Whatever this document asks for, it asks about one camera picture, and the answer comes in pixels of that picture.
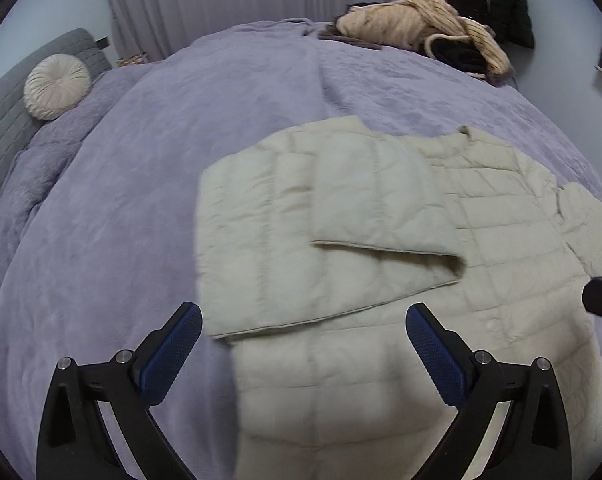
metal pin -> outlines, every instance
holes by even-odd
[[[125,364],[132,359],[132,352],[129,350],[120,350],[114,356],[114,361],[117,363]]]
[[[72,364],[72,360],[69,357],[61,357],[59,361],[56,363],[56,367],[59,370],[66,370]]]
[[[540,357],[537,359],[537,366],[543,371],[550,370],[550,361],[548,361],[545,357]]]
[[[475,359],[482,365],[487,365],[490,361],[492,361],[492,356],[485,350],[477,350],[475,352]]]

bed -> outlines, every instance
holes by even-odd
[[[116,70],[76,30],[0,81],[0,447],[24,479],[34,478],[59,357],[109,360],[182,301],[197,300],[197,182],[225,155],[338,116],[357,115],[393,136],[472,124],[602,201],[591,165],[515,89],[412,52],[319,41],[318,28],[308,20],[239,25],[163,62]],[[95,83],[78,107],[42,124],[25,115],[20,93],[29,70],[53,52],[87,61]],[[602,353],[600,319],[597,334]],[[203,336],[153,414],[197,478],[231,478],[237,415],[228,346]]]

wall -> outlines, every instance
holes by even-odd
[[[536,49],[509,46],[521,93],[574,142],[602,179],[602,14],[592,0],[528,0]]]
[[[95,40],[110,36],[108,1],[18,0],[0,26],[0,78],[38,47],[77,27]],[[111,63],[118,59],[113,46],[104,52]]]

round pillow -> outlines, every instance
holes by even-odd
[[[84,62],[68,54],[53,54],[28,75],[23,101],[31,116],[51,121],[78,105],[91,87]]]

gray quilted headboard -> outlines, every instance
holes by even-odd
[[[45,44],[0,79],[0,190],[14,156],[28,145],[45,124],[25,110],[22,102],[25,79],[39,62],[59,53],[81,59],[90,70],[92,79],[112,68],[90,33],[77,28]]]

